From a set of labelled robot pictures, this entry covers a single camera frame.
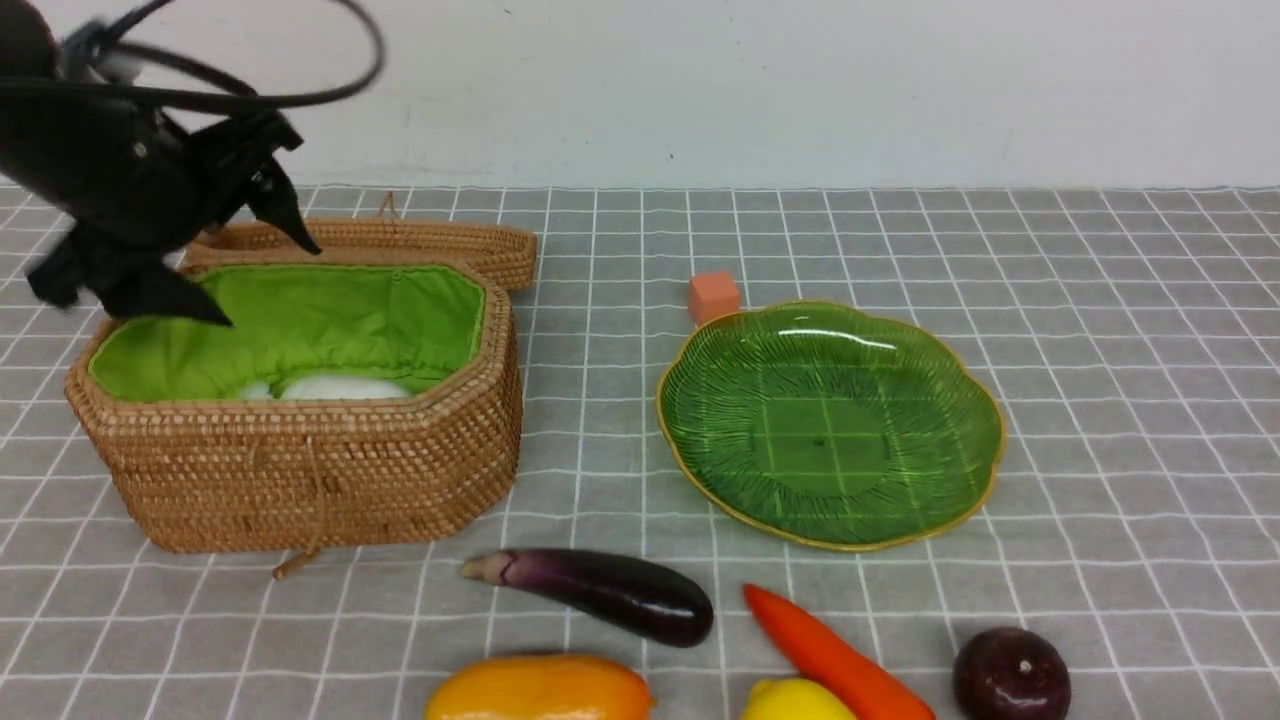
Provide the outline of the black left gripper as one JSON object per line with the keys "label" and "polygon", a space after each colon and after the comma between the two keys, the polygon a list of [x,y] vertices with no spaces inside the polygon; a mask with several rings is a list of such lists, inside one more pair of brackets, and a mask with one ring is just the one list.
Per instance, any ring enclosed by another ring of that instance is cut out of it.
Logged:
{"label": "black left gripper", "polygon": [[300,143],[276,110],[191,133],[147,102],[4,96],[3,174],[73,222],[28,269],[29,287],[60,309],[87,290],[123,322],[178,318],[232,327],[214,297],[170,268],[166,255],[242,208],[319,255],[296,187],[274,158]]}

